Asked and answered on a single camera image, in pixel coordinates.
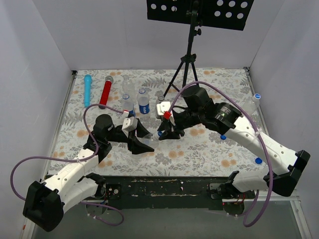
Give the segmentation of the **clear Pocari bottle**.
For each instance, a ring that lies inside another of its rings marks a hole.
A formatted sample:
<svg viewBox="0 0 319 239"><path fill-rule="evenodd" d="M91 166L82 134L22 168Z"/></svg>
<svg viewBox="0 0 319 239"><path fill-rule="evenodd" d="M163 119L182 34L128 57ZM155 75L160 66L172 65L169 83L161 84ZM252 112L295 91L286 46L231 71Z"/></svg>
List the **clear Pocari bottle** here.
<svg viewBox="0 0 319 239"><path fill-rule="evenodd" d="M259 107L260 99L254 98L254 95L247 99L241 109L244 111L244 115L251 116Z"/></svg>

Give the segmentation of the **blue Pocari Sweat cap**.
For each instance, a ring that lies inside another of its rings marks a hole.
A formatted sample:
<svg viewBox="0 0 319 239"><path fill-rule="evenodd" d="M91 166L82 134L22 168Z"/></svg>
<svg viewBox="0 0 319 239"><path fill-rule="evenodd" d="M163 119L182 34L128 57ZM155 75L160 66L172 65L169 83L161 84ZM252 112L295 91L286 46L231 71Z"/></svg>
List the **blue Pocari Sweat cap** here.
<svg viewBox="0 0 319 239"><path fill-rule="evenodd" d="M255 94L255 95L254 95L254 98L257 99L257 100L259 100L259 99L261 98L261 95L260 95L260 94Z"/></svg>

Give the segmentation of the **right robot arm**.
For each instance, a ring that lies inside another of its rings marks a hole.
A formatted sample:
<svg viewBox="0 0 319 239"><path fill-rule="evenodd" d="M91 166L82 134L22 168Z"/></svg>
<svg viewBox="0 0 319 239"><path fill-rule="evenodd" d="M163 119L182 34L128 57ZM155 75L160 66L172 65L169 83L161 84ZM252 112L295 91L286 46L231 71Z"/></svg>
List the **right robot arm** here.
<svg viewBox="0 0 319 239"><path fill-rule="evenodd" d="M254 190L270 190L284 197L291 196L310 154L304 150L295 152L279 144L263 132L256 132L252 123L231 104L214 103L206 90L198 85L191 86L181 94L187 106L177 113L170 102L156 105L160 140L180 139L184 130L198 124L236 141L248 149L271 169L255 172L234 171L227 181L210 187L217 198L237 198L242 193Z"/></svg>

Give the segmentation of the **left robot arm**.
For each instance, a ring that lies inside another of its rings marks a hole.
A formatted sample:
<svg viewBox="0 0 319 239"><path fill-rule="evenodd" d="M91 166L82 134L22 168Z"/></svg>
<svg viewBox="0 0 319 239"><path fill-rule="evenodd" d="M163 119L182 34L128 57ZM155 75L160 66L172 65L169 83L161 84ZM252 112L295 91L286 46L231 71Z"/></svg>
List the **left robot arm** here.
<svg viewBox="0 0 319 239"><path fill-rule="evenodd" d="M77 157L59 172L43 182L33 182L27 191L23 215L47 232L55 229L64 213L93 197L101 199L106 193L104 177L89 170L96 167L111 151L111 142L123 142L133 154L153 152L154 149L139 141L150 132L135 117L125 118L122 125L114 126L112 118L103 114L96 118L92 136Z"/></svg>

